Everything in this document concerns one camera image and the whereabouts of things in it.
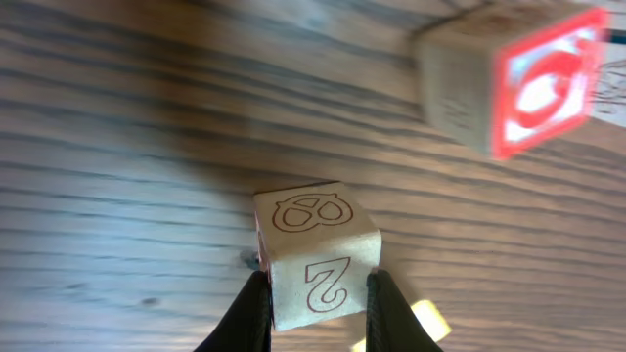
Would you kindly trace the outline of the white block far right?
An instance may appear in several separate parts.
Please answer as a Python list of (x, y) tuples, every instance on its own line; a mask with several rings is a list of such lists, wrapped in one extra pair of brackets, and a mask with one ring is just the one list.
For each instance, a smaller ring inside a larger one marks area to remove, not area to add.
[(625, 127), (625, 84), (625, 45), (609, 43), (593, 94), (593, 118)]

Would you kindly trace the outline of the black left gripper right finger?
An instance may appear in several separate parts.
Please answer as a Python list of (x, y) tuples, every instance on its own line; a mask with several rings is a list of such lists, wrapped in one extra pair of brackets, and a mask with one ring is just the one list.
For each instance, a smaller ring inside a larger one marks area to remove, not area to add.
[(371, 273), (367, 288), (367, 352), (443, 352), (428, 336), (387, 271)]

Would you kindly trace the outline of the small black debris piece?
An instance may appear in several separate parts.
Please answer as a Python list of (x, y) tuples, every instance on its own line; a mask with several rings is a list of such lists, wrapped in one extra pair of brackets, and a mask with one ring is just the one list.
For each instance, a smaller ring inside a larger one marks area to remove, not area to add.
[(259, 253), (257, 250), (243, 250), (240, 253), (241, 261), (252, 271), (260, 268)]

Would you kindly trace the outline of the red bordered block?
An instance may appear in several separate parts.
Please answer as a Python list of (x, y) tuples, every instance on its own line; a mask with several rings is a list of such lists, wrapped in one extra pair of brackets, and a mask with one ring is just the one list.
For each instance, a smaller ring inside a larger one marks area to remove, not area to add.
[(416, 38), (425, 121), (492, 159), (584, 124), (608, 11), (576, 2), (493, 3)]

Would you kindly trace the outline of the white number two block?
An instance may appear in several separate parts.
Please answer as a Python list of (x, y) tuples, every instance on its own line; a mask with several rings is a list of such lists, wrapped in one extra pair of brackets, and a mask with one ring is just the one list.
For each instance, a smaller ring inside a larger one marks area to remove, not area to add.
[(366, 281), (380, 264), (381, 233), (345, 184), (262, 192), (253, 202), (275, 330), (366, 309)]

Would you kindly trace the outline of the yellow letter C block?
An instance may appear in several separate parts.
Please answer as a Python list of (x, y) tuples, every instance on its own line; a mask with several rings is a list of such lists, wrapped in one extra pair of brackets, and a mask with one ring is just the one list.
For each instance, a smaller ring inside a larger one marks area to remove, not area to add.
[[(422, 324), (428, 336), (431, 337), (432, 340), (437, 343), (437, 345), (441, 339), (446, 337), (451, 332), (450, 326), (443, 318), (436, 306), (430, 300), (419, 300), (409, 305), (412, 312), (415, 314), (415, 317)], [(366, 336), (363, 337), (360, 341), (356, 342), (354, 345), (352, 345), (350, 347), (350, 351), (367, 352)]]

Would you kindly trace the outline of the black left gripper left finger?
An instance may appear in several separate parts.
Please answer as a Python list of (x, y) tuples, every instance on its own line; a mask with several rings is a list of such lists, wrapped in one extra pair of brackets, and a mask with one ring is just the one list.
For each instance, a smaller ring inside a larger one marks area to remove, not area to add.
[(270, 287), (253, 272), (219, 324), (194, 352), (270, 352)]

